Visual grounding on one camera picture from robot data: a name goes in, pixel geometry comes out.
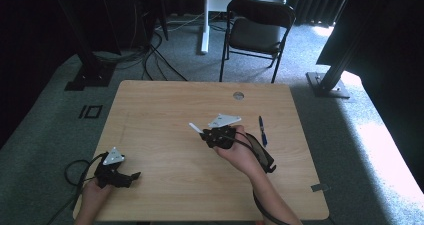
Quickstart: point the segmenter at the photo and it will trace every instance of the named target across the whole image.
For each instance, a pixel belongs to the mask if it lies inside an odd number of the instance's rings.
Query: table
[[[236,92],[244,98],[235,99]],[[97,219],[261,220],[247,177],[188,125],[207,128],[220,113],[240,116],[237,124],[258,139],[261,115],[277,165],[271,181],[301,219],[328,217],[323,192],[311,190],[320,182],[287,85],[123,81],[94,156],[117,147],[126,155],[119,172],[142,174],[130,188],[115,189]]]
[[[203,22],[203,34],[202,34],[202,47],[201,53],[207,54],[209,50],[209,12],[226,12],[227,5],[231,0],[205,0],[204,3],[204,22]]]

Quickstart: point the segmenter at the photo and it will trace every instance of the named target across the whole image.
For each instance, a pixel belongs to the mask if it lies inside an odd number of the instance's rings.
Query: pen
[[[268,144],[268,141],[266,140],[265,129],[264,129],[264,122],[262,121],[262,117],[261,116],[259,116],[259,127],[261,129],[262,144],[264,145],[264,147],[266,147],[266,145]]]

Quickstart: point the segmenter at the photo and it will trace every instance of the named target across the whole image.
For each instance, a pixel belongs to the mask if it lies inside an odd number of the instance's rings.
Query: white triangular object
[[[240,116],[230,116],[225,114],[219,114],[211,123],[209,123],[210,128],[218,128],[232,123],[238,122],[241,120]]]
[[[118,162],[124,161],[124,156],[121,155],[121,153],[116,149],[116,147],[113,147],[112,150],[110,150],[109,154],[103,161],[103,165],[110,165]]]

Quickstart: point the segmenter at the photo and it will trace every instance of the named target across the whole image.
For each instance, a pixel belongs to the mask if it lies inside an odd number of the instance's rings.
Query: black metal base plate
[[[350,94],[346,90],[343,82],[340,80],[337,85],[331,91],[325,91],[320,88],[320,82],[325,76],[325,73],[308,72],[306,77],[308,78],[309,84],[311,84],[312,90],[317,97],[331,97],[331,98],[344,98],[349,99]]]
[[[83,91],[85,87],[107,87],[115,71],[115,63],[100,62],[102,69],[95,76],[86,76],[84,65],[81,66],[74,81],[68,82],[65,91]]]

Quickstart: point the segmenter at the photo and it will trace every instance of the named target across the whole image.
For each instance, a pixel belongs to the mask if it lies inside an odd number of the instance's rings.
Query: carpeted floor
[[[343,75],[352,96],[349,100],[317,98],[310,89],[305,73],[328,69],[315,65],[328,38],[321,32],[328,30],[307,25],[292,29],[276,79],[276,83],[290,86],[318,176],[331,187],[325,192],[331,219],[305,224],[424,224],[424,196],[360,78]],[[223,32],[211,30],[206,55],[199,52],[201,33],[200,26],[177,28],[170,31],[170,40],[162,41],[158,51],[187,80],[218,81]],[[157,36],[152,44],[159,44]],[[224,81],[268,83],[272,70],[266,68],[268,61],[262,62],[233,55]],[[73,56],[57,69],[0,150],[0,224],[47,224],[73,196],[75,188],[66,182],[64,169],[74,160],[92,158],[122,80],[148,79],[149,75],[154,80],[182,80],[162,58],[152,55],[146,62],[147,70],[142,60],[119,63],[108,87],[64,91],[80,66],[78,57]],[[99,117],[80,118],[84,106],[102,106]],[[81,169],[72,167],[70,177],[74,181]],[[52,224],[72,222],[72,211],[66,208]]]

